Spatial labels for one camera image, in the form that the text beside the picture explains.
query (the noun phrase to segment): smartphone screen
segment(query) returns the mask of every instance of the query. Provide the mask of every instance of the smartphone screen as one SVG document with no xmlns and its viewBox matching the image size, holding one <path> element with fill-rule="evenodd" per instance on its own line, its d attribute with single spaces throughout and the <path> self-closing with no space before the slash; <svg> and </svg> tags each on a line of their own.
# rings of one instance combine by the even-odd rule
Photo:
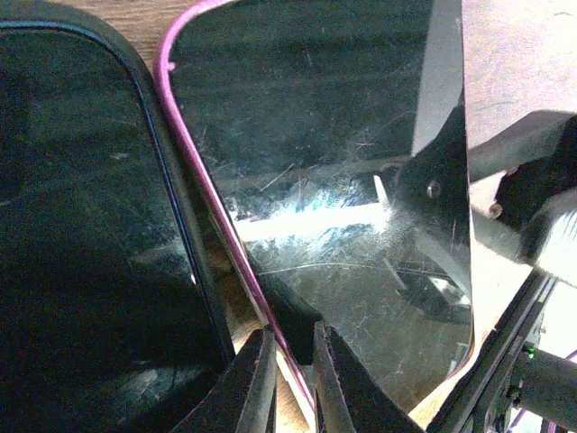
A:
<svg viewBox="0 0 577 433">
<path fill-rule="evenodd" d="M 224 3 L 188 15 L 160 90 L 249 290 L 307 379 L 322 319 L 409 411 L 472 348 L 460 3 Z"/>
<path fill-rule="evenodd" d="M 6 431 L 167 431 L 226 367 L 147 116 L 99 43 L 0 30 Z"/>
</svg>

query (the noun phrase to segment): pink smartphone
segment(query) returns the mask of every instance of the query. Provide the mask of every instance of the pink smartphone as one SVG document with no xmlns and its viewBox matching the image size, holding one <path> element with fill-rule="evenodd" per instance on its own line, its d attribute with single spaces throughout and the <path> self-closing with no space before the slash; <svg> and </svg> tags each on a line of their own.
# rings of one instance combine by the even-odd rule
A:
<svg viewBox="0 0 577 433">
<path fill-rule="evenodd" d="M 314 422 L 313 329 L 410 411 L 473 348 L 456 0 L 203 0 L 161 103 Z"/>
</svg>

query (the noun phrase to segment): black smartphone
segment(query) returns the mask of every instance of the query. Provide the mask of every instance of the black smartphone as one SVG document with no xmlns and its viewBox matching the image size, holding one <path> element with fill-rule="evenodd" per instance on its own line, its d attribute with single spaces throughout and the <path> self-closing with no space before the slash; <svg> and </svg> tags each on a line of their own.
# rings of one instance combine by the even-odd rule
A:
<svg viewBox="0 0 577 433">
<path fill-rule="evenodd" d="M 474 347 L 461 4 L 205 0 L 155 71 L 307 418 L 314 325 L 410 411 Z"/>
<path fill-rule="evenodd" d="M 119 33 L 0 5 L 2 431 L 168 431 L 231 363 L 181 167 Z"/>
</svg>

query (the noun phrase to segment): wooden table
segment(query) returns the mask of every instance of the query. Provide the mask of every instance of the wooden table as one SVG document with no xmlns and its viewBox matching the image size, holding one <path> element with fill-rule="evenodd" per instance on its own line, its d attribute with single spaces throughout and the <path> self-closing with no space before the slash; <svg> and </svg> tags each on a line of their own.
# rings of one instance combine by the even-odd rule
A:
<svg viewBox="0 0 577 433">
<path fill-rule="evenodd" d="M 130 41 L 151 68 L 169 24 L 193 0 L 58 0 L 99 16 Z M 466 116 L 470 146 L 491 138 L 537 109 L 577 112 L 577 2 L 574 0 L 463 0 Z M 486 207 L 494 182 L 472 188 L 472 204 Z M 486 336 L 527 267 L 475 244 L 476 327 Z M 218 242 L 208 246 L 226 299 L 235 345 L 259 324 Z M 412 412 L 421 425 L 435 414 L 449 383 Z M 278 432 L 308 431 L 287 384 L 278 381 Z"/>
</svg>

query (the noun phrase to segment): glass panel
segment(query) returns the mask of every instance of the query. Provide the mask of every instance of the glass panel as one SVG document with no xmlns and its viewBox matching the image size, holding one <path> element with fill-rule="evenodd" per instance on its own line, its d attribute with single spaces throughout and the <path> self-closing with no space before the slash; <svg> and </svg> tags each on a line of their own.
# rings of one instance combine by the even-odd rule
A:
<svg viewBox="0 0 577 433">
<path fill-rule="evenodd" d="M 404 410 L 471 344 L 454 5 L 245 1 L 193 20 L 170 55 L 180 112 L 294 356 L 312 363 L 323 318 Z"/>
<path fill-rule="evenodd" d="M 3 429 L 176 425 L 224 366 L 126 71 L 2 31 L 0 154 Z"/>
</svg>

